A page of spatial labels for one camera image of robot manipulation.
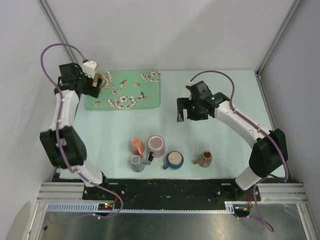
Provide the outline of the beige round mug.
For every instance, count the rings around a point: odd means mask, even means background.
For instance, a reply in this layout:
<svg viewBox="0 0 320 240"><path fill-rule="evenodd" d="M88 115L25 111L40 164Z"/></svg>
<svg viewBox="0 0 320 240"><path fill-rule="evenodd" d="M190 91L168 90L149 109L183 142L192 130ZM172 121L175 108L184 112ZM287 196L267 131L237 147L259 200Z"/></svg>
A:
<svg viewBox="0 0 320 240"><path fill-rule="evenodd" d="M106 87L106 83L106 78L100 72L96 72L93 77L92 86L101 92Z"/></svg>

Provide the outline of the lilac mug black handle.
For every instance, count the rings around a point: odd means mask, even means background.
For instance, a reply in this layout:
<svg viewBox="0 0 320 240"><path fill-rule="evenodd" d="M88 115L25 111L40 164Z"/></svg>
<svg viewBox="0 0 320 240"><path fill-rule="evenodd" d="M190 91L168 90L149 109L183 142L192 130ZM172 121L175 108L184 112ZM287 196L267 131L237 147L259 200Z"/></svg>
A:
<svg viewBox="0 0 320 240"><path fill-rule="evenodd" d="M147 147L149 152L149 161L152 161L154 158L161 158L166 152L165 141L158 135L152 136L148 140Z"/></svg>

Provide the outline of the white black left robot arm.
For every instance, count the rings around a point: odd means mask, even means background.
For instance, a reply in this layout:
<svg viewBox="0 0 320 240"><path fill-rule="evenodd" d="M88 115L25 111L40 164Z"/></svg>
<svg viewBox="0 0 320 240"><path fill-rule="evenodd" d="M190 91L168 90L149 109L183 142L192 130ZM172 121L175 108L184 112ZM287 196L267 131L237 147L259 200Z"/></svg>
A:
<svg viewBox="0 0 320 240"><path fill-rule="evenodd" d="M73 127L81 96L97 98L101 92L104 80L96 72L97 65L85 59L82 64L59 66L61 75L54 84L54 117L49 129L41 132L39 138L54 167L77 173L85 186L94 187L94 195L104 200L110 196L111 187L106 184L103 172L87 162L87 148Z"/></svg>

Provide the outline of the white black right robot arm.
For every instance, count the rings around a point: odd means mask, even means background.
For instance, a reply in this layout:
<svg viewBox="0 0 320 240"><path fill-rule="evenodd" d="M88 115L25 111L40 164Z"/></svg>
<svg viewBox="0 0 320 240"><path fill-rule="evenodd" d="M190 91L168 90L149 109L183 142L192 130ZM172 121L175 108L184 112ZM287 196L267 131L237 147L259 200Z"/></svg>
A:
<svg viewBox="0 0 320 240"><path fill-rule="evenodd" d="M231 187L232 197L238 201L249 195L249 188L268 177L280 166L288 172L288 150L285 133L277 128L262 127L232 105L232 100L221 92L213 94L208 86L200 81L186 88L189 97L180 97L177 103L177 121L186 118L192 121L215 118L234 130L251 148L248 167L235 178Z"/></svg>

